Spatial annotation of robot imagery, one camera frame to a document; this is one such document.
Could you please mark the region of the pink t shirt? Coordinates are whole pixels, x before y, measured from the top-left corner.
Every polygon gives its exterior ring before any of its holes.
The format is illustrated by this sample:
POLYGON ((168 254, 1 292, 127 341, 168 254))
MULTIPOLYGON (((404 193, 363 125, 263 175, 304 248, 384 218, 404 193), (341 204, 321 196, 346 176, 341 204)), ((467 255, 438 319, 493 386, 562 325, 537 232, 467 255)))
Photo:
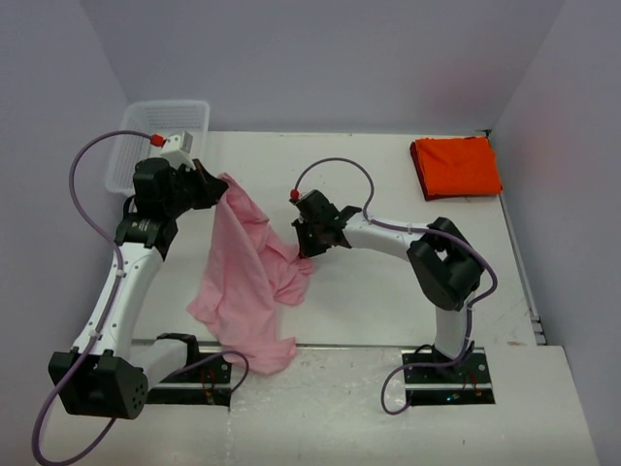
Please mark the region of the pink t shirt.
POLYGON ((279 336, 278 305, 304 302, 314 272, 299 247, 285 243, 269 217, 228 174, 215 206, 211 246, 188 313, 226 350, 236 350, 249 369, 268 376, 296 356, 296 339, 279 336))

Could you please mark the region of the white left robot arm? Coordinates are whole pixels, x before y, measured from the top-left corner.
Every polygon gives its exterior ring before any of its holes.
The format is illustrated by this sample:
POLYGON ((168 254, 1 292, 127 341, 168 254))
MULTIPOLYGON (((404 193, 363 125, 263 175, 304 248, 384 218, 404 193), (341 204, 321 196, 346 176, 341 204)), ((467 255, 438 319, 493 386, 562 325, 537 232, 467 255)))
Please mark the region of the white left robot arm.
POLYGON ((202 368, 197 339, 168 332, 140 355, 134 329, 153 279, 178 234, 178 219, 216 205, 228 188, 197 160, 174 167, 162 157, 139 162, 135 194, 113 239, 113 262, 90 320, 68 351, 55 352, 49 375, 65 411, 74 416, 134 419, 149 391, 175 376, 195 379, 202 368))

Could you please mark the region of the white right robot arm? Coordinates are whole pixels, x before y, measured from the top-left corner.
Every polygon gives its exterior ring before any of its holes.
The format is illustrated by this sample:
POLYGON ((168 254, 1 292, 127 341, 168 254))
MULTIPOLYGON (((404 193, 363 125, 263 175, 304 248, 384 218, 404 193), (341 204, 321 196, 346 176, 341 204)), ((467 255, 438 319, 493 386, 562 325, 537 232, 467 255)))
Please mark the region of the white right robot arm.
POLYGON ((484 268, 450 220, 439 217, 425 227, 380 226, 366 219, 358 207, 338 209, 316 189, 306 194, 292 190, 290 203, 299 211, 292 225, 301 257, 345 248, 372 250, 408 262, 421 291, 436 309, 435 374, 453 382, 467 371, 465 354, 472 331, 468 305, 475 298, 484 268))

